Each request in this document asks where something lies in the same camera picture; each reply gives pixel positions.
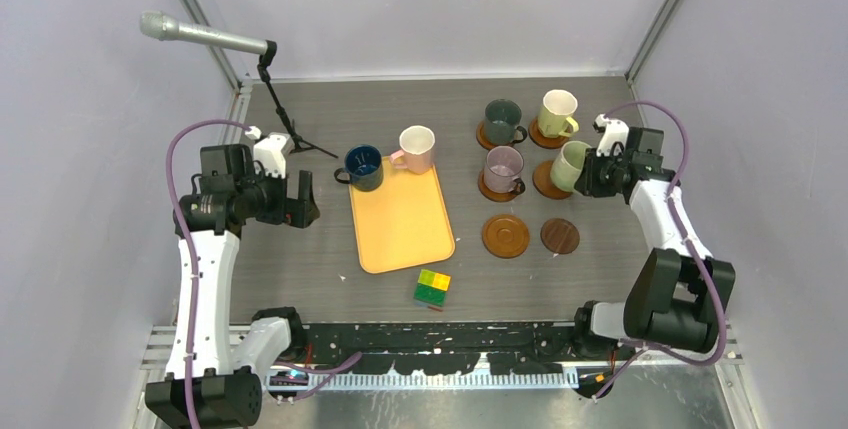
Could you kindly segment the brown wooden coaster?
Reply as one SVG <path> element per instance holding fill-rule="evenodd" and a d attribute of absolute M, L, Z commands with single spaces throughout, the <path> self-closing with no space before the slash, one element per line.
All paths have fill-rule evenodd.
<path fill-rule="evenodd" d="M 534 118 L 529 125 L 528 137 L 534 144 L 544 149 L 558 149 L 569 141 L 568 136 L 545 136 L 539 129 L 537 118 Z"/>
<path fill-rule="evenodd" d="M 559 189 L 551 179 L 553 163 L 553 160 L 547 160 L 536 166 L 532 176 L 533 185 L 546 198 L 553 200 L 567 199 L 572 195 L 572 192 Z"/>
<path fill-rule="evenodd" d="M 476 140 L 486 150 L 498 146 L 513 146 L 521 142 L 521 126 L 513 126 L 502 122 L 482 121 L 476 129 Z"/>
<path fill-rule="evenodd" d="M 527 225 L 512 214 L 489 218 L 482 226 L 481 238 L 490 254 L 503 259 L 522 255 L 530 243 Z"/>
<path fill-rule="evenodd" d="M 490 201 L 497 203 L 510 202 L 526 191 L 524 181 L 521 178 L 518 178 L 514 181 L 514 187 L 510 191 L 505 193 L 494 192 L 485 184 L 484 175 L 485 172 L 481 171 L 478 176 L 477 186 L 480 193 Z"/>

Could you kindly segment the yellow-green faceted mug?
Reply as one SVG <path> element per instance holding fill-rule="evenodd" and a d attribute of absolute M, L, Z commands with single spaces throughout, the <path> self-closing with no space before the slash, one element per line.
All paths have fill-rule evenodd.
<path fill-rule="evenodd" d="M 578 109 L 577 98 L 563 89 L 549 90 L 542 98 L 537 116 L 537 126 L 544 137 L 572 137 L 579 124 L 574 118 Z"/>

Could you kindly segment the yellow plastic tray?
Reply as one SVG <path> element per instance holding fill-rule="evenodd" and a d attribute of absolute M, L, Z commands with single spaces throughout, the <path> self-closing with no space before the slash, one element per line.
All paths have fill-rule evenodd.
<path fill-rule="evenodd" d="M 450 258 L 455 238 L 438 173 L 397 169 L 382 159 L 383 182 L 375 190 L 349 190 L 359 263 L 382 274 Z"/>

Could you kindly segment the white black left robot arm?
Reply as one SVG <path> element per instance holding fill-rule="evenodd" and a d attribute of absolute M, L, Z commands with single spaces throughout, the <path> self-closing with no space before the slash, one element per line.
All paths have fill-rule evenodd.
<path fill-rule="evenodd" d="M 320 215 L 312 174 L 287 195 L 289 144 L 204 147 L 191 193 L 174 213 L 181 258 L 180 304 L 165 378 L 146 387 L 145 404 L 170 428 L 241 428 L 256 423 L 262 383 L 277 358 L 298 361 L 307 335 L 293 307 L 263 309 L 238 344 L 230 341 L 232 275 L 250 220 L 306 228 Z"/>

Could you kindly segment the light green mug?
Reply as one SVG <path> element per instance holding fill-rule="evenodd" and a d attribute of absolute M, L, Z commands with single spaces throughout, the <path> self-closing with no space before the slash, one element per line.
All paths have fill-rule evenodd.
<path fill-rule="evenodd" d="M 566 193 L 575 191 L 575 184 L 584 168 L 586 151 L 590 148 L 582 141 L 569 141 L 562 146 L 550 170 L 555 187 Z"/>

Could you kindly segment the dark grey green mug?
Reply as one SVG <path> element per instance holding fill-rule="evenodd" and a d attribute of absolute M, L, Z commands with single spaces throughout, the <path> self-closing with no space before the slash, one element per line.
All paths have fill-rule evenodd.
<path fill-rule="evenodd" d="M 493 100 L 484 110 L 483 134 L 495 146 L 522 143 L 528 132 L 521 120 L 522 110 L 517 103 L 508 99 Z"/>

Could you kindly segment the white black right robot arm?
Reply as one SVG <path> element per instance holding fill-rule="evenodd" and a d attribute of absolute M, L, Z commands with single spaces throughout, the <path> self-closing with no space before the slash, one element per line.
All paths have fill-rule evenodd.
<path fill-rule="evenodd" d="M 585 152 L 577 191 L 620 195 L 636 215 L 649 254 L 622 303 L 589 301 L 575 313 L 571 346 L 596 359 L 620 340 L 706 354 L 719 340 L 735 270 L 698 240 L 682 207 L 675 171 L 664 167 L 664 134 L 615 120 L 595 126 L 602 138 Z"/>

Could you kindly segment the purple mug black handle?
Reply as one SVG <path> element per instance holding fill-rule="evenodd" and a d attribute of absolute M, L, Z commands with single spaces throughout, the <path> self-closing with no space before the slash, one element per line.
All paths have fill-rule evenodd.
<path fill-rule="evenodd" d="M 505 193 L 514 187 L 514 181 L 522 179 L 524 158 L 521 153 L 509 146 L 491 149 L 485 159 L 485 184 L 494 192 Z"/>

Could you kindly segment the dark walnut wooden coaster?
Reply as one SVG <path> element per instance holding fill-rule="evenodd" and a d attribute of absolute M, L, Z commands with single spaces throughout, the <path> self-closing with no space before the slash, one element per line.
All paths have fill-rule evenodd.
<path fill-rule="evenodd" d="M 555 254 L 570 254 L 580 243 L 577 227 L 563 218 L 551 218 L 540 229 L 540 239 L 544 247 Z"/>

